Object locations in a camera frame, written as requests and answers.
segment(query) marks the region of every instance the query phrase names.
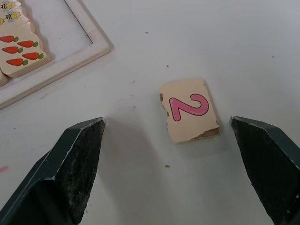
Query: pink number 2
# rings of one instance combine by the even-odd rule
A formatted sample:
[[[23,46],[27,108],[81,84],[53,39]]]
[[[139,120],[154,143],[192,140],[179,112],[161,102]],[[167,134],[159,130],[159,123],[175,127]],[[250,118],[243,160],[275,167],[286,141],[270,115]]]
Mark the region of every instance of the pink number 2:
[[[184,102],[179,101],[174,97],[170,98],[169,102],[171,106],[171,111],[172,111],[173,119],[176,122],[181,120],[181,114],[179,109],[195,116],[203,116],[208,112],[209,104],[205,97],[199,94],[192,94],[191,100],[199,102],[200,106],[198,108],[195,108],[188,104],[185,104]]]

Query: puzzle piece with bees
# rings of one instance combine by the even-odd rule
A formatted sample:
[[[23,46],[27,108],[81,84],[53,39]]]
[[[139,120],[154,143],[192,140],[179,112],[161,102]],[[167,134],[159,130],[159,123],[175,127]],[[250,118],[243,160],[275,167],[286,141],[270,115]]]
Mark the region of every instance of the puzzle piece with bees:
[[[0,86],[50,61],[27,12],[16,0],[0,6]]]

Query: white table surface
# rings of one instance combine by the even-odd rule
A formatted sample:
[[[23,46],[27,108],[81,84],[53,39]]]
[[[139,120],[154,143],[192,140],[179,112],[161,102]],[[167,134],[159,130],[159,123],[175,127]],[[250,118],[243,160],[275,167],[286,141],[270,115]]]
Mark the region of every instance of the white table surface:
[[[105,117],[82,225],[273,224],[228,121],[262,120],[300,144],[299,1],[84,2],[113,50],[0,111],[0,208],[66,128]],[[174,145],[159,89],[195,77],[222,134]]]

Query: orange carrot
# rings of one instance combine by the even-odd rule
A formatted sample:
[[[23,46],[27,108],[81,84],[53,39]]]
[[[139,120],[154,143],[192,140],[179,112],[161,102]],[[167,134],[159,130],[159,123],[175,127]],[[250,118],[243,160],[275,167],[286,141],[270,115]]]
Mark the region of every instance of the orange carrot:
[[[37,60],[37,59],[42,59],[44,57],[44,54],[38,54],[37,52],[31,52],[31,53],[24,54],[22,56],[29,60]]]
[[[14,36],[4,36],[4,37],[0,37],[0,41],[4,41],[4,42],[17,42],[19,40],[19,37],[14,37]]]
[[[33,42],[33,41],[21,41],[18,42],[18,45],[25,47],[25,48],[31,48],[31,47],[37,47],[38,46],[38,42]]]
[[[10,54],[15,54],[15,53],[21,53],[23,52],[23,48],[18,48],[18,47],[7,47],[7,48],[2,48],[2,51]]]
[[[13,59],[13,60],[7,60],[6,61],[8,64],[13,65],[15,67],[19,67],[20,65],[27,65],[28,60],[23,60],[23,59]]]

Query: wooden puzzle piece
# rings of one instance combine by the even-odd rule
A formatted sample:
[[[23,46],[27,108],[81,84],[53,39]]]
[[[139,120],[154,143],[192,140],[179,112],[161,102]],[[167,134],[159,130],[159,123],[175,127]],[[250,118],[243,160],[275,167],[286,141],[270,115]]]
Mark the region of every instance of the wooden puzzle piece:
[[[50,61],[43,49],[30,22],[0,32],[0,68],[9,77],[19,77]]]
[[[29,22],[27,12],[21,3],[16,0],[0,0],[0,32],[14,29],[23,23]]]
[[[167,112],[167,128],[174,143],[219,134],[219,125],[203,80],[164,84],[160,100]]]
[[[5,76],[1,71],[0,71],[0,87],[3,85],[7,84],[8,82],[8,77]]]

